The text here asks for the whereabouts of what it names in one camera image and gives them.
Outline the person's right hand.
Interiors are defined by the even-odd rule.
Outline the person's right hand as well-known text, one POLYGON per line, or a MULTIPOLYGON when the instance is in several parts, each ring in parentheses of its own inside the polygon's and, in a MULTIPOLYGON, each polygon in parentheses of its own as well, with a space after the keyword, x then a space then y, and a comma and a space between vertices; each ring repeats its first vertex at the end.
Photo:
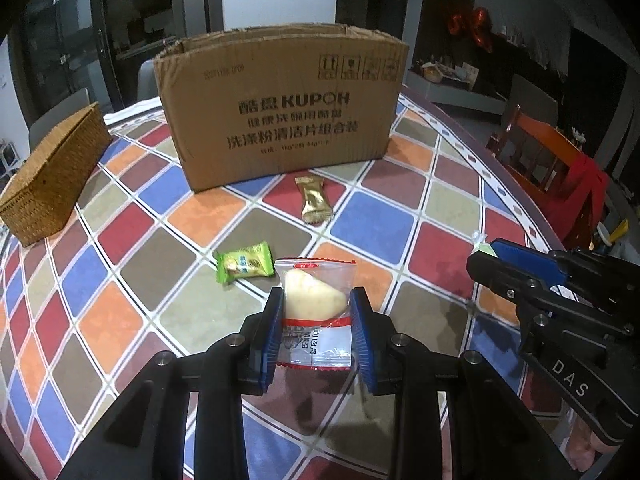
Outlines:
POLYGON ((593 465, 598 453, 610 454, 616 450, 617 446, 604 444, 579 416, 576 417, 565 447, 566 458, 573 469, 585 472, 593 465))

